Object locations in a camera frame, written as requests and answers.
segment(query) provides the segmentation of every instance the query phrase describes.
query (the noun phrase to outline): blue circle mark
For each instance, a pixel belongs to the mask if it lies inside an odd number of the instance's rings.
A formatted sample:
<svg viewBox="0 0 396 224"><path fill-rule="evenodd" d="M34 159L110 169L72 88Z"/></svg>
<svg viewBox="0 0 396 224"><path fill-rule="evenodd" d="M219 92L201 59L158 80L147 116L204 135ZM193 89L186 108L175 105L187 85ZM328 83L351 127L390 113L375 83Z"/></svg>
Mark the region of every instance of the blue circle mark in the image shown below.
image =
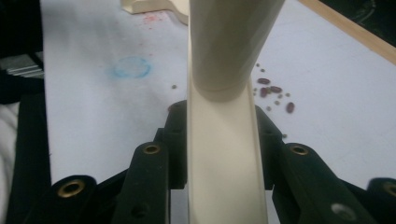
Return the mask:
<svg viewBox="0 0 396 224"><path fill-rule="evenodd" d="M149 74L151 66L140 57L128 57L119 60L113 68L115 77L141 78Z"/></svg>

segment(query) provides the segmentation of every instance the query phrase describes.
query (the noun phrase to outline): black plastic part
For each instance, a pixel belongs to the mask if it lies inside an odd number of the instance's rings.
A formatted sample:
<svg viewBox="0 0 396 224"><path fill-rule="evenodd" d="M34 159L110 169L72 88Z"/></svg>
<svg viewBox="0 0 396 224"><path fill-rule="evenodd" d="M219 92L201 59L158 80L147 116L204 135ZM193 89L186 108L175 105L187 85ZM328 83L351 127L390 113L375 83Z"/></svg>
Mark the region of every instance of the black plastic part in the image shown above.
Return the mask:
<svg viewBox="0 0 396 224"><path fill-rule="evenodd" d="M29 58L35 63L37 64L37 66L39 68L41 68L41 70L44 71L44 64L43 61L41 61L41 59L34 53L34 52L28 52L27 55L29 56Z"/></svg>
<svg viewBox="0 0 396 224"><path fill-rule="evenodd" d="M282 224L295 224L300 219L301 210L283 175L279 175L273 191L273 203Z"/></svg>
<svg viewBox="0 0 396 224"><path fill-rule="evenodd" d="M298 223L376 223L312 148L286 144L279 164L301 209Z"/></svg>
<svg viewBox="0 0 396 224"><path fill-rule="evenodd" d="M256 117L262 154L264 185L265 189L271 190L274 187L274 179L282 175L278 171L279 164L277 163L278 154L284 145L282 132L258 106L256 106Z"/></svg>
<svg viewBox="0 0 396 224"><path fill-rule="evenodd" d="M117 206L117 196L121 192L127 172L128 170L124 170L117 175L113 175L96 187L94 202L97 203L97 211L93 223L110 223Z"/></svg>
<svg viewBox="0 0 396 224"><path fill-rule="evenodd" d="M39 0L1 0L0 58L43 50Z"/></svg>
<svg viewBox="0 0 396 224"><path fill-rule="evenodd" d="M372 200L370 212L380 223L394 224L396 220L396 180L390 178L372 179L367 188Z"/></svg>
<svg viewBox="0 0 396 224"><path fill-rule="evenodd" d="M112 224L169 222L169 154L165 144L139 146L125 177Z"/></svg>
<svg viewBox="0 0 396 224"><path fill-rule="evenodd" d="M2 85L7 85L2 83L1 77L0 75L0 98L3 95ZM47 133L44 93L23 95L18 114L14 173L5 220L7 224L22 223L51 188Z"/></svg>
<svg viewBox="0 0 396 224"><path fill-rule="evenodd" d="M170 188L184 189L187 183L187 101L171 105L162 140L169 148Z"/></svg>
<svg viewBox="0 0 396 224"><path fill-rule="evenodd" d="M155 133L154 142L162 142L163 141L163 128L159 128Z"/></svg>
<svg viewBox="0 0 396 224"><path fill-rule="evenodd" d="M73 192L78 185L70 183L76 183L76 181L82 183L82 190L75 195L64 195L61 197L61 188L64 188L62 192ZM89 223L89 220L93 217L92 211L95 210L94 205L91 204L95 188L95 180L86 175L72 175L60 180L45 193L40 202L30 212L24 223Z"/></svg>

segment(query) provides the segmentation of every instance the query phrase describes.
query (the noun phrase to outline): white surface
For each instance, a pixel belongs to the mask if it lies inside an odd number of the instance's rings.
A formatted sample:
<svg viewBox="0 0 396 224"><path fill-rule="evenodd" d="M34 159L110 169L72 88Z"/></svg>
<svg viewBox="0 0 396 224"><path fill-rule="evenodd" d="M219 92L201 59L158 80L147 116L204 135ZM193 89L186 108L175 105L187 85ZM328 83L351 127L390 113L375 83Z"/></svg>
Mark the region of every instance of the white surface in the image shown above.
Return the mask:
<svg viewBox="0 0 396 224"><path fill-rule="evenodd" d="M41 4L52 181L83 174L100 182L125 169L134 148L164 125L166 108L185 98L187 27L168 12L130 15L118 0ZM147 16L163 20L145 24ZM110 75L131 56L151 64L145 78ZM268 114L286 142L312 147L362 188L376 176L396 178L393 64L295 0L285 2L258 63L254 87L269 77L296 104L290 115L287 98L275 106L274 95L255 97L273 108Z"/></svg>
<svg viewBox="0 0 396 224"><path fill-rule="evenodd" d="M6 222L20 104L0 105L0 223Z"/></svg>
<svg viewBox="0 0 396 224"><path fill-rule="evenodd" d="M44 0L42 13L52 181L101 182L185 99L187 27L171 12L130 15L115 0Z"/></svg>

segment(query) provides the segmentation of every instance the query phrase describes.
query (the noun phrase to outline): stain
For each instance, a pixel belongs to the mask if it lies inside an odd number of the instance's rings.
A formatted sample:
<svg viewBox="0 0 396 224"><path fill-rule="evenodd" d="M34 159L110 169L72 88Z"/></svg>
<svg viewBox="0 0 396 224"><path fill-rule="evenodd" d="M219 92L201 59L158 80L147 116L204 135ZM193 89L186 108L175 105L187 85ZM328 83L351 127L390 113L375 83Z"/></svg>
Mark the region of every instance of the stain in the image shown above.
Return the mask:
<svg viewBox="0 0 396 224"><path fill-rule="evenodd" d="M144 24L152 24L155 21L162 21L163 19L158 16L157 14L153 14L153 13L146 13L145 17L143 18L143 23Z"/></svg>
<svg viewBox="0 0 396 224"><path fill-rule="evenodd" d="M268 84L270 84L271 80L268 79L268 78L263 78L263 77L261 77L261 78L257 79L257 82L258 82L258 83L261 83L261 84L268 85Z"/></svg>
<svg viewBox="0 0 396 224"><path fill-rule="evenodd" d="M261 96L262 98L264 98L265 96L267 96L267 94L268 94L268 90L267 90L266 88L261 88L261 89L260 89L260 96Z"/></svg>
<svg viewBox="0 0 396 224"><path fill-rule="evenodd" d="M294 103L290 102L286 106L286 111L288 111L288 113L291 114L294 111L294 107L295 107Z"/></svg>
<svg viewBox="0 0 396 224"><path fill-rule="evenodd" d="M120 59L113 67L113 76L121 78L142 78L149 74L151 65L143 58L132 56Z"/></svg>
<svg viewBox="0 0 396 224"><path fill-rule="evenodd" d="M276 86L272 86L271 87L271 92L281 93L282 92L282 88L276 87Z"/></svg>

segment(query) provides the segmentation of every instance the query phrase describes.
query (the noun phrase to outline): white pipe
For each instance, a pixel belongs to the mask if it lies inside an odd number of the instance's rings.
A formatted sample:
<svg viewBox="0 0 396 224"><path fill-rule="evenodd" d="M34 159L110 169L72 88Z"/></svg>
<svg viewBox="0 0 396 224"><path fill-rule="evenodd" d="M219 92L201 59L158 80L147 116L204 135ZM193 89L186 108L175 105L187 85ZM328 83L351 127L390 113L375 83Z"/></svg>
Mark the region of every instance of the white pipe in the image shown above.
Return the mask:
<svg viewBox="0 0 396 224"><path fill-rule="evenodd" d="M208 99L245 88L283 0L190 0L192 77Z"/></svg>

